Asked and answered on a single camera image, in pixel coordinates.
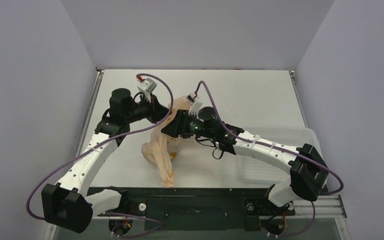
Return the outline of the orange translucent plastic bag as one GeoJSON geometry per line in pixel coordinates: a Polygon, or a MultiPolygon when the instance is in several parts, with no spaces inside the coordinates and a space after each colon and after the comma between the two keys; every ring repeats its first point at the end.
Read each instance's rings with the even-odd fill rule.
{"type": "Polygon", "coordinates": [[[181,148],[186,144],[186,140],[179,137],[174,138],[161,133],[176,116],[178,110],[189,110],[190,103],[186,96],[180,96],[174,99],[174,106],[171,114],[160,125],[155,127],[150,134],[150,141],[141,147],[143,157],[150,163],[155,164],[160,177],[161,184],[166,187],[174,187],[176,185],[172,160],[179,154],[181,148]]]}

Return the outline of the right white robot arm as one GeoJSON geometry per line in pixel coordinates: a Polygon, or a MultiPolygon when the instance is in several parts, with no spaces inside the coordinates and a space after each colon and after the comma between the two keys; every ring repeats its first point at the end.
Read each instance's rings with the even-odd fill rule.
{"type": "Polygon", "coordinates": [[[204,137],[223,153],[251,157],[288,174],[288,179],[272,185],[262,199],[262,207],[269,214],[294,200],[315,202],[327,181],[327,165],[314,146],[282,145],[261,138],[224,123],[213,107],[204,107],[198,115],[178,110],[161,132],[172,138],[204,137]]]}

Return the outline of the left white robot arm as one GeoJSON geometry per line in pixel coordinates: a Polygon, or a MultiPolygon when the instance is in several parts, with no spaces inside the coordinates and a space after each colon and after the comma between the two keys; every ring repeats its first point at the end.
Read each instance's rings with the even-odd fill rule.
{"type": "Polygon", "coordinates": [[[123,215],[129,201],[117,187],[108,187],[88,195],[92,181],[107,158],[131,133],[130,125],[143,119],[157,126],[171,110],[159,103],[154,94],[142,91],[136,102],[126,88],[111,93],[109,108],[97,124],[87,148],[55,184],[41,191],[44,220],[58,227],[82,233],[93,217],[112,210],[123,215]]]}

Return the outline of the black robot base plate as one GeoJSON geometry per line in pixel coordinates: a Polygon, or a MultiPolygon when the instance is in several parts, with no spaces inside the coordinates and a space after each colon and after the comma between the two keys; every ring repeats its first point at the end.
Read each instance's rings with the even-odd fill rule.
{"type": "Polygon", "coordinates": [[[160,231],[219,231],[242,229],[259,231],[263,224],[284,223],[294,216],[293,203],[277,207],[269,202],[267,188],[121,188],[121,203],[103,213],[125,214],[112,221],[138,226],[139,220],[130,215],[146,217],[144,230],[160,231]]]}

